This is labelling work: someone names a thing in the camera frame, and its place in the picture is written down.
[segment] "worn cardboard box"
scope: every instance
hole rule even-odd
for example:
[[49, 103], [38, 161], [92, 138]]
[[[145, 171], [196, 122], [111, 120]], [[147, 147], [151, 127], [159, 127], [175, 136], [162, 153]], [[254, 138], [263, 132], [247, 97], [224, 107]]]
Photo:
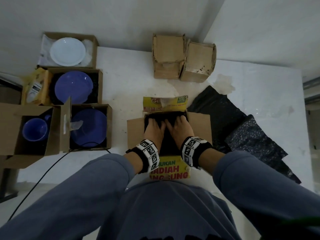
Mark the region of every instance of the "worn cardboard box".
[[185, 36], [153, 35], [154, 78], [179, 79], [185, 60]]
[[[59, 154], [60, 107], [0, 103], [0, 110], [0, 155], [11, 155], [4, 161], [4, 168], [26, 168], [44, 156]], [[44, 113], [51, 114], [47, 141], [26, 141], [23, 125]]]
[[199, 44], [188, 40], [181, 81], [204, 82], [214, 71], [216, 60], [217, 48], [215, 44]]
[[[83, 67], [83, 68], [96, 68], [97, 50], [98, 50], [98, 46], [99, 46], [99, 43], [98, 43], [96, 36], [90, 35], [90, 34], [66, 33], [66, 32], [44, 32], [44, 35], [46, 35], [48, 38], [53, 39], [53, 40], [59, 40], [62, 38], [70, 37], [70, 38], [78, 39], [80, 41], [83, 41], [83, 40], [92, 41], [93, 48], [92, 48], [91, 65]], [[59, 66], [58, 64], [56, 66], [42, 66], [42, 65], [39, 65], [40, 60], [41, 60], [41, 58], [38, 61], [38, 66], [42, 67], [42, 68], [62, 67], [62, 66]]]
[[[144, 136], [145, 131], [145, 118], [150, 114], [165, 114], [169, 112], [180, 112], [185, 113], [187, 120], [189, 121], [194, 135], [199, 136], [210, 143], [212, 143], [211, 137], [211, 124], [210, 115], [202, 113], [192, 113], [187, 112], [187, 102], [188, 96], [180, 96], [174, 98], [159, 98], [159, 97], [144, 97], [143, 98], [143, 111], [146, 112], [143, 118], [137, 118], [127, 121], [128, 130], [128, 149], [131, 149], [138, 145]], [[178, 151], [172, 155], [166, 156], [178, 156], [180, 157], [180, 152]]]
[[[21, 104], [36, 104], [36, 105], [54, 105], [50, 99], [50, 90], [54, 92], [54, 87], [50, 87], [51, 81], [55, 78], [55, 74], [66, 73], [70, 71], [80, 71], [88, 74], [89, 76], [94, 75], [95, 81], [98, 86], [93, 89], [97, 90], [97, 99], [95, 103], [91, 104], [101, 104], [102, 103], [102, 88], [103, 88], [103, 73], [99, 69], [88, 69], [88, 68], [78, 68], [78, 67], [56, 67], [48, 68], [46, 70], [38, 68], [31, 75], [26, 77], [26, 83], [22, 89]], [[28, 101], [30, 94], [36, 94], [35, 99]]]
[[[79, 147], [75, 146], [75, 143], [70, 137], [70, 132], [72, 130], [71, 118], [75, 111], [81, 109], [99, 109], [105, 113], [107, 118], [106, 123], [106, 140], [105, 144], [102, 143], [103, 147]], [[69, 98], [64, 105], [61, 106], [61, 124], [60, 124], [60, 150], [63, 152], [71, 151], [96, 151], [105, 150], [111, 148], [111, 136], [112, 136], [112, 108], [109, 104], [73, 104], [71, 105], [71, 98]]]

